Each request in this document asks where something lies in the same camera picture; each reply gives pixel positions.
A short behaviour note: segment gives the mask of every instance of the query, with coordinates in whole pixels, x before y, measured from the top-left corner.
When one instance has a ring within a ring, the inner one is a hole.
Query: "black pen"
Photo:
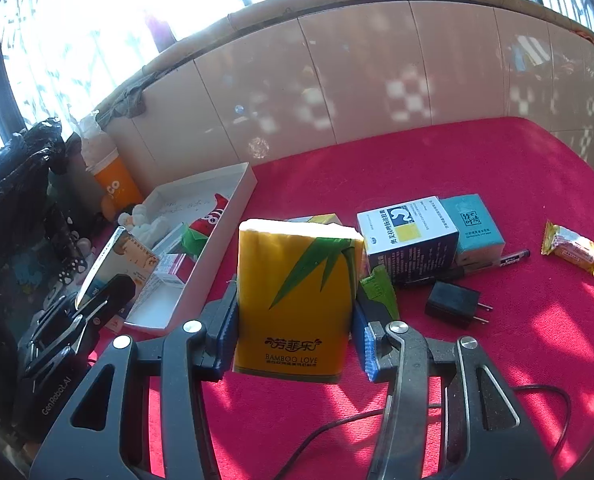
[[[486,264],[473,264],[470,266],[453,267],[452,269],[440,272],[435,276],[428,276],[426,278],[421,278],[421,280],[415,280],[414,282],[403,283],[401,286],[408,288],[413,286],[431,285],[435,282],[453,282],[463,278],[464,276],[467,276],[468,274],[479,272],[480,270],[494,269],[496,267],[505,267],[507,265],[516,264],[518,261],[522,260],[523,258],[527,258],[530,255],[531,251],[529,249],[524,249],[523,251],[517,251],[517,253],[507,254],[498,260],[493,260],[492,262]]]

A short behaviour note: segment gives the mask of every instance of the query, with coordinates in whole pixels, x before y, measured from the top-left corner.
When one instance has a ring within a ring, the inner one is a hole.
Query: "table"
[[[572,398],[567,439],[555,460],[561,475],[594,436],[594,278],[555,256],[541,256],[544,225],[594,240],[594,171],[567,146],[518,118],[431,126],[290,156],[254,168],[257,187],[244,218],[286,219],[356,214],[430,195],[479,193],[520,264],[469,276],[461,285],[494,307],[486,326],[465,332],[423,314],[429,288],[398,291],[401,318],[427,337],[475,336],[511,385],[547,383]],[[209,300],[221,298],[236,269],[231,241]],[[163,476],[159,379],[151,382],[152,471]],[[224,479],[272,478],[321,425],[381,408],[386,386],[370,383],[349,344],[339,384],[306,384],[227,372],[203,387],[215,453]],[[557,441],[564,402],[553,394],[520,397],[546,447]],[[429,427],[424,475],[437,467],[439,423]],[[328,431],[302,454],[287,478],[360,480],[372,456],[379,417]]]

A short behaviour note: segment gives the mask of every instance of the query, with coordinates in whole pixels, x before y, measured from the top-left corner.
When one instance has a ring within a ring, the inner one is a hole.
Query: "gray cloth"
[[[154,72],[124,88],[117,99],[112,102],[112,105],[96,117],[96,121],[101,129],[105,129],[108,123],[115,117],[133,118],[144,113],[146,111],[146,105],[143,102],[141,94],[144,88],[154,83],[160,75],[161,72]]]

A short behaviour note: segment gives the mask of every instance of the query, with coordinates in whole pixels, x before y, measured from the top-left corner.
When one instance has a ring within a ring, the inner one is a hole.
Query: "white cardboard box lid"
[[[252,168],[244,162],[162,184],[152,191],[144,200],[149,218],[165,216],[171,225],[190,224],[208,214],[215,208],[215,193],[229,202],[184,288],[149,281],[147,298],[130,311],[127,326],[164,335],[199,316],[256,184]]]

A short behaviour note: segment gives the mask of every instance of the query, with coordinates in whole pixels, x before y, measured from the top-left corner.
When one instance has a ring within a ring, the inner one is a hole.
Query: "tiled wall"
[[[509,10],[380,2],[279,23],[144,91],[108,127],[144,192],[238,161],[363,137],[522,116],[594,167],[594,46]]]

